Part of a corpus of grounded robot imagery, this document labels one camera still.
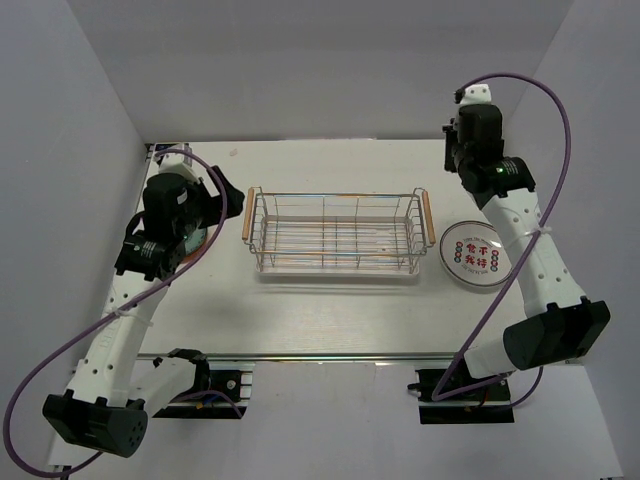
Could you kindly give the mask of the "teal plate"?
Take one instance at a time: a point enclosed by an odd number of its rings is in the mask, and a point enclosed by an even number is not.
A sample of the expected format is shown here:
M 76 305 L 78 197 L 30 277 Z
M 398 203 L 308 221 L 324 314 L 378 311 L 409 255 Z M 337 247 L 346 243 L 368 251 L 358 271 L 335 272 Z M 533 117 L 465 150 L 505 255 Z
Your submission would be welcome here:
M 194 230 L 185 240 L 185 253 L 187 256 L 197 252 L 207 240 L 208 231 L 206 228 Z

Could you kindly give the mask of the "orange plate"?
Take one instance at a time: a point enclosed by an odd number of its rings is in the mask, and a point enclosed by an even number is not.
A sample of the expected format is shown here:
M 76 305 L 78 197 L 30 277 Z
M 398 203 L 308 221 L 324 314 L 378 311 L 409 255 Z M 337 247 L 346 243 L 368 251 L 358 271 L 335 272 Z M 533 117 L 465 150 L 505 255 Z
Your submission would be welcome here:
M 198 245 L 193 244 L 193 249 L 188 252 L 188 254 L 181 261 L 182 265 L 187 265 L 194 260 L 198 259 L 203 252 L 206 250 L 207 239 L 203 238 Z

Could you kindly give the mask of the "white plate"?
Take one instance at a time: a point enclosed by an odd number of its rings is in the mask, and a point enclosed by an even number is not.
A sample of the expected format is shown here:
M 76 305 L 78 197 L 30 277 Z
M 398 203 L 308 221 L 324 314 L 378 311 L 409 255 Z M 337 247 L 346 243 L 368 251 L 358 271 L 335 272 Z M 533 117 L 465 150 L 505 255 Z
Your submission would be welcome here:
M 512 264 L 498 251 L 486 255 L 457 250 L 439 254 L 445 273 L 460 287 L 470 291 L 490 292 L 504 285 L 512 272 Z
M 466 220 L 450 225 L 439 241 L 444 270 L 459 284 L 479 291 L 502 286 L 512 270 L 493 226 Z

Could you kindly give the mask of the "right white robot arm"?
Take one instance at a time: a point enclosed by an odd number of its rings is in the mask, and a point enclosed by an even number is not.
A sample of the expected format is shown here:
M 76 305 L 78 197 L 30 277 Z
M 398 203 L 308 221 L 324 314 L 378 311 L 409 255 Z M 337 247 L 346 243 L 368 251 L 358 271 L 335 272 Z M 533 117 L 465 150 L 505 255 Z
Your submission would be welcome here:
M 496 231 L 524 302 L 525 319 L 471 348 L 451 374 L 453 390 L 472 399 L 488 377 L 585 356 L 610 321 L 604 301 L 576 283 L 544 226 L 535 181 L 523 159 L 504 155 L 502 113 L 491 104 L 459 107 L 443 128 L 445 168 Z

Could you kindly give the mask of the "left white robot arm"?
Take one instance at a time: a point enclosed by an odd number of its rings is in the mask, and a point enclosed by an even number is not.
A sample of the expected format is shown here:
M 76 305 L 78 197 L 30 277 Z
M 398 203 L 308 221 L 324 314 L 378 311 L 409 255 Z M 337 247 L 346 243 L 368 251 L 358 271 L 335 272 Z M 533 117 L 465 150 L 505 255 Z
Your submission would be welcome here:
M 211 374 L 202 352 L 176 348 L 135 381 L 134 365 L 153 316 L 184 263 L 197 230 L 221 228 L 243 211 L 245 196 L 217 166 L 207 173 L 218 193 L 184 163 L 161 164 L 142 193 L 143 208 L 127 225 L 104 317 L 61 394 L 50 394 L 43 416 L 67 443 L 128 458 L 151 417 L 174 399 L 205 396 Z

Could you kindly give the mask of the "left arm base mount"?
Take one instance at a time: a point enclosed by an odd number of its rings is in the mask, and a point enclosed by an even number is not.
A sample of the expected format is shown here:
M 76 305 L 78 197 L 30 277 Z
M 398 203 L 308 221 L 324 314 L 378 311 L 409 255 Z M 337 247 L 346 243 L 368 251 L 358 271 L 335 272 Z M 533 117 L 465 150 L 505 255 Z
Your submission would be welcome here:
M 174 402 L 154 415 L 160 419 L 239 420 L 251 396 L 253 367 L 237 362 L 211 363 L 199 350 L 174 349 L 164 357 L 156 357 L 159 367 L 164 359 L 180 358 L 196 366 L 193 386 L 182 393 L 197 396 Z

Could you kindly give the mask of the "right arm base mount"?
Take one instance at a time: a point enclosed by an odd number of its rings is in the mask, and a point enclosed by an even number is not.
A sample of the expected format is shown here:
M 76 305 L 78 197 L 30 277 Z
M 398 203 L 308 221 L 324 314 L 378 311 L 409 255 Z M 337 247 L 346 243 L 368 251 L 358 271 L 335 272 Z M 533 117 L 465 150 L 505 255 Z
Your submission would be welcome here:
M 511 392 L 506 380 L 459 393 L 441 401 L 431 395 L 444 369 L 419 369 L 407 392 L 418 400 L 421 425 L 512 424 Z

